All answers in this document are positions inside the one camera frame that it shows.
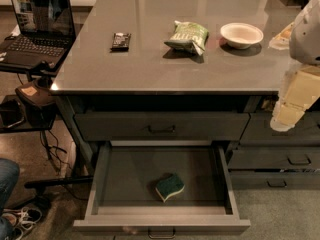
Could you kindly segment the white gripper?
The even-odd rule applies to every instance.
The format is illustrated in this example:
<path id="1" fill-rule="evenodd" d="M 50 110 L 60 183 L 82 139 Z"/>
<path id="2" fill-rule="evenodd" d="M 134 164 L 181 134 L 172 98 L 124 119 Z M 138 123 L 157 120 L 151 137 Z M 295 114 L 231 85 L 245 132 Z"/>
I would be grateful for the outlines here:
<path id="1" fill-rule="evenodd" d="M 320 98 L 320 67 L 300 65 L 284 75 L 270 127 L 286 132 L 295 127 L 305 112 Z"/>

